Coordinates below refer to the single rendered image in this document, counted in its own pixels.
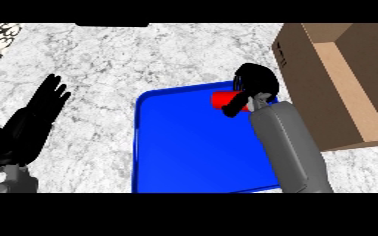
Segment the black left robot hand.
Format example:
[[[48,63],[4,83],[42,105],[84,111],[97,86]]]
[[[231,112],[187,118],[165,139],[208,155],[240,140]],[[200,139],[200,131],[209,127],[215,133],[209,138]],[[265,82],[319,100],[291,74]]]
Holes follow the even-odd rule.
[[[50,74],[26,106],[0,127],[0,166],[23,166],[37,159],[69,96],[60,77]]]

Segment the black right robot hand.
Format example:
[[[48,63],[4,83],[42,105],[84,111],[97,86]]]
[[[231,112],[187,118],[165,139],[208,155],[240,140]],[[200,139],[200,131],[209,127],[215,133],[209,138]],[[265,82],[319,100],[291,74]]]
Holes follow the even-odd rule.
[[[230,102],[221,106],[223,114],[230,118],[237,115],[248,104],[248,98],[255,98],[258,94],[262,94],[262,100],[267,103],[274,100],[279,82],[273,71],[262,65],[243,63],[234,72],[233,90],[237,91],[237,94]]]

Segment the red can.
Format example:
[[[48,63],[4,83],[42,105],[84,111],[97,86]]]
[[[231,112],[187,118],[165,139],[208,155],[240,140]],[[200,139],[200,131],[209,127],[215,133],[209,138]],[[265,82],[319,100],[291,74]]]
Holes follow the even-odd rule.
[[[215,91],[211,95],[212,108],[226,114],[246,111],[248,95],[242,91]]]

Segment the brown cardboard box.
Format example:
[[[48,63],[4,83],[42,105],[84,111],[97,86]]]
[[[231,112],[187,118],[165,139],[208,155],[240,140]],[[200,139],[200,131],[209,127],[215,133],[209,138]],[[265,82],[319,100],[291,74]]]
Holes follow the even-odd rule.
[[[378,23],[286,23],[271,51],[319,149],[378,146]]]

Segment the blue tray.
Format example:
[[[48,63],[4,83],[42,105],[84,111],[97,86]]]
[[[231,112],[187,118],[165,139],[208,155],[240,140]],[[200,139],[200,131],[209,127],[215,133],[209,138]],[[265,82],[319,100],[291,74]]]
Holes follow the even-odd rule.
[[[274,189],[277,179],[249,114],[229,118],[211,95],[229,81],[150,90],[135,101],[134,193],[237,193]]]

